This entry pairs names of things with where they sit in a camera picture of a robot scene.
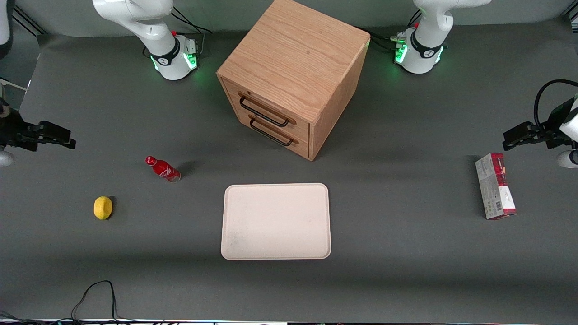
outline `cardboard box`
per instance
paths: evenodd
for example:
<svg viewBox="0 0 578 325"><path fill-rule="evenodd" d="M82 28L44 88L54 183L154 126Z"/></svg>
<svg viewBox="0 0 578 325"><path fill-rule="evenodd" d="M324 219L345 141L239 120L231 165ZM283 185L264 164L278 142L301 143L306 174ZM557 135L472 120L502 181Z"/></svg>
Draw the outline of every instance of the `cardboard box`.
<svg viewBox="0 0 578 325"><path fill-rule="evenodd" d="M476 162L486 219L499 220L516 214L514 199L506 181L503 153L490 153Z"/></svg>

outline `wooden box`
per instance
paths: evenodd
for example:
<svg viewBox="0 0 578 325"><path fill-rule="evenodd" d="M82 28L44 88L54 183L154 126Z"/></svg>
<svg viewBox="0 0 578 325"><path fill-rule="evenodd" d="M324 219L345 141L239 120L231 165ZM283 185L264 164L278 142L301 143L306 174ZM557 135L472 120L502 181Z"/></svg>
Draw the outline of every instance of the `wooden box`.
<svg viewBox="0 0 578 325"><path fill-rule="evenodd" d="M369 34L292 0L275 0L217 76L237 118L309 160L357 82Z"/></svg>

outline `white tray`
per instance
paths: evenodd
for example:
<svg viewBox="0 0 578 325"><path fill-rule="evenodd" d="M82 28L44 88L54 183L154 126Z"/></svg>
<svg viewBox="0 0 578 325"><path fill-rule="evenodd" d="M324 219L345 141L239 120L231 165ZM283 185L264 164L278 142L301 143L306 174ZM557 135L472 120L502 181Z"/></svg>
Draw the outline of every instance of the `white tray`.
<svg viewBox="0 0 578 325"><path fill-rule="evenodd" d="M225 191L221 254L227 260L308 260L330 253L325 185L232 185Z"/></svg>

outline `red bottle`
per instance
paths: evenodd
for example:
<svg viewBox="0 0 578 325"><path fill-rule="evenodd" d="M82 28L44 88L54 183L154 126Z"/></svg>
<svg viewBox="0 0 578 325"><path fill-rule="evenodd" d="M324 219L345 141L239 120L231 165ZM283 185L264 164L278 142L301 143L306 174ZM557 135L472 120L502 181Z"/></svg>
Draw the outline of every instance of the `red bottle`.
<svg viewBox="0 0 578 325"><path fill-rule="evenodd" d="M171 183L176 183L179 181L180 172L174 169L173 166L169 165L168 162L164 160L157 160L153 156L146 157L145 161L147 165L153 167L154 172L158 176L168 180Z"/></svg>

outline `drawer handle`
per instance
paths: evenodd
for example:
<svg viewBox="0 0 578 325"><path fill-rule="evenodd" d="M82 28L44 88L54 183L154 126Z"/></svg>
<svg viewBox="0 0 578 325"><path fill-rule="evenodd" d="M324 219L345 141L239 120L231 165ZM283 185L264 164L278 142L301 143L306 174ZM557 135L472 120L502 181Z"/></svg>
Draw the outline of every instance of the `drawer handle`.
<svg viewBox="0 0 578 325"><path fill-rule="evenodd" d="M251 126L252 129L254 129L255 131L259 132L260 134L266 136L267 138L277 142L278 144L284 146L284 147L289 147L292 143L293 143L293 139L289 139L288 142L283 142L277 138L275 138L274 136L272 136L271 134L261 130L260 128L256 127L253 125L253 123L255 122L255 119L251 118L251 122L249 123L249 125Z"/></svg>
<svg viewBox="0 0 578 325"><path fill-rule="evenodd" d="M261 118L263 118L263 119L265 119L267 122L273 123L274 125L276 125L276 126L278 126L278 127L280 127L280 128L286 127L287 124L289 124L289 119L285 119L285 122L279 123L279 122L275 121L274 119L271 119L269 116L263 115L263 114L259 113L258 111L252 109L251 107L245 105L244 101L245 101L246 99L247 99L247 98L246 98L245 96L241 96L241 99L239 100L239 104L241 104L241 107L242 107L242 108L244 108L244 109L248 110L249 112L251 112L251 113L253 113L253 114L255 114L255 115L257 115L257 116L259 116L259 117L261 117Z"/></svg>

